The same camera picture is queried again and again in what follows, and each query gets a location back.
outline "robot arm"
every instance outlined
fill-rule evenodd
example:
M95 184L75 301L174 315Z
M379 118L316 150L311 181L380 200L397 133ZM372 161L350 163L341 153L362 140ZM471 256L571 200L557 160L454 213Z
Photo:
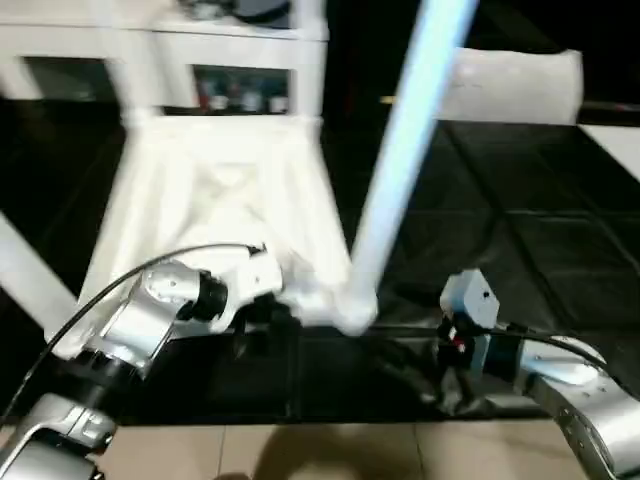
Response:
M144 271L68 363L57 390L44 395L18 425L0 452L0 479L104 478L85 457L108 447L126 398L176 330L180 336L202 328L221 332L241 306L281 288L278 263L267 252L218 277L179 262ZM470 325L495 326L499 303L482 274L467 271L447 282L441 306L449 323L440 330L454 340ZM595 353L577 340L561 340ZM482 371L490 337L474 342L471 368ZM526 340L508 361L517 367L514 388L552 416L591 478L640 478L640 402L605 372L558 347Z
M226 330L240 307L282 288L268 252L251 252L220 276L172 261L144 271L115 313L67 363L0 451L0 479L99 480L85 458L111 442L127 398L162 347L180 336Z
M499 308L479 270L451 276L440 305L445 314L442 336L458 342L445 348L470 347L472 342L472 358L467 359L472 371L501 378L501 372L515 371L512 378L505 380L553 418L590 478L640 479L640 402L607 372L560 346L517 339L518 335L514 335L516 348L511 345L504 349L495 345L490 335L474 334L496 327ZM465 332L473 338L465 337ZM606 365L598 352L584 342L570 337L553 340ZM485 365L490 354L496 354L494 358L501 362Z

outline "light blue pole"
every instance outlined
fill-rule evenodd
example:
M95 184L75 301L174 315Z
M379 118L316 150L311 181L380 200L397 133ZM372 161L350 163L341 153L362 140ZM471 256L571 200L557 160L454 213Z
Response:
M380 283L476 4L423 0L420 6L353 249L348 291L356 297L369 297Z

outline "black surface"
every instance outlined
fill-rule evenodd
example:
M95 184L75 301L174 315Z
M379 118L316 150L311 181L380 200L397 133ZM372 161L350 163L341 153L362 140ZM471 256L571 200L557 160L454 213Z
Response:
M0 210L78 294L124 130L113 104L0 100ZM0 404L44 347L42 330L0 289ZM46 374L40 377L46 382ZM27 402L40 387L28 392Z
M51 143L41 139L48 130L36 116L29 119L31 129L16 128L16 135L24 137L12 136L3 144L6 159L23 155L17 157L21 162L6 160L15 168L5 170L11 172L10 178L33 178L33 185L49 188L51 204L40 208L42 202L35 198L20 201L25 184L18 188L5 180L3 210L6 205L5 213L32 232L32 244L73 289L84 275L100 216L87 216L81 207L94 205L92 211L101 211L98 207L104 206L105 197L100 200L99 193L108 191L105 179L110 178L107 173L91 176L87 168L104 162L94 167L96 171L113 171L122 132L114 130L117 122L106 119L91 125L78 120L87 117L56 118L55 126L48 127L55 132ZM77 132L85 132L86 138L72 141ZM107 132L115 132L115 137ZM378 127L323 132L325 159L349 243L381 134ZM29 157L21 153L27 149L40 155L34 158L41 164L31 164L33 172L24 164ZM57 170L71 168L71 162L77 162L72 168L76 182L65 180ZM58 189L47 178L60 178L53 182ZM85 192L79 197L82 201L71 202L78 210L65 207L60 226L52 230L57 233L43 235L46 229L38 229L38 219L62 212L68 198L62 192L79 185ZM451 273L472 267L483 270L502 302L502 322L547 333L569 332L590 341L616 375L638 392L639 210L640 186L576 128L441 123L385 274L380 318L368 336L351 339L330 329L300 331L283 312L273 313L265 305L249 309L244 314L261 317L263 330L245 339L222 335L172 342L128 412L127 422L540 416L535 405L491 378L470 380L475 400L466 404L460 401L455 379L447 378L446 401L436 408L432 386L419 375L418 370L428 370L433 360L430 329L440 317L438 294ZM74 249L62 249L65 242ZM75 252L73 258L65 257L70 250ZM6 310L1 315L7 332L2 336L2 364L11 365L3 369L0 397L6 401L42 340L26 318ZM264 331L265 323L275 327ZM403 348L389 340L399 341ZM30 398L45 391L52 378L43 372Z

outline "black cushioned mat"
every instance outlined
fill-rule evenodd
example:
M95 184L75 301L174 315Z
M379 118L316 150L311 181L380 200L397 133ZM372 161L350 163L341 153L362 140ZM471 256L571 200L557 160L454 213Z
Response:
M120 155L122 132L113 130L117 122L110 125L66 147L61 146L70 141L65 139L81 127L68 131L56 127L51 146L41 144L46 148L37 158L43 165L32 163L31 173L30 164L5 163L23 173L4 177L3 210L25 231L35 228L38 218L51 216L47 208L55 213L64 202L54 204L55 189L51 205L42 209L36 202L20 202L18 194L24 192L25 183L17 189L11 179L41 178L32 184L49 188L46 178L55 179L59 168L70 167L59 162L73 152L77 159L85 152L87 166L96 169L93 175L82 174L87 170L78 163L72 172L94 181L65 180L64 174L59 180L61 186L68 182L63 190L84 185L79 198L82 204L95 206L96 216L85 215L82 205L72 202L75 209L68 208L60 216L60 226L52 230L57 234L46 242L37 235L32 240L72 289L79 288L76 282L84 275L106 198L101 189L108 188ZM96 128L86 127L87 132ZM108 132L115 132L115 137ZM40 144L32 134L17 142L18 147L37 151ZM325 160L349 244L381 136L382 129L375 128L323 132ZM7 151L18 147L7 146ZM50 157L42 152L49 149L59 153L47 162ZM104 156L96 157L100 152ZM20 218L18 207L31 209ZM640 186L577 128L441 123L383 280L380 318L365 338L345 338L331 329L300 330L286 312L263 302L244 314L271 326L247 335L244 345L230 335L169 344L132 404L127 422L540 416L532 402L486 376L471 378L472 402L461 402L456 382L446 378L445 401L436 405L432 385L419 375L431 358L430 329L440 318L440 290L450 274L472 267L482 269L502 302L502 322L590 341L625 384L640 392L639 213ZM61 246L66 244L77 247L78 255L61 255L68 251ZM5 368L1 385L4 403L42 345L42 337L24 316L4 311L1 317L8 327L4 331L11 332L3 335L3 365L12 365ZM404 348L397 349L392 341ZM45 370L23 410L52 381Z

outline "white rod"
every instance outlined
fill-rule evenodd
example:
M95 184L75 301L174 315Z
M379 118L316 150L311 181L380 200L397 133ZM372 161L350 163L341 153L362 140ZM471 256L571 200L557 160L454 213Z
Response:
M476 4L422 1L358 226L349 279L356 295L375 291L382 279Z
M76 298L0 212L0 286L43 329L45 337L71 318Z

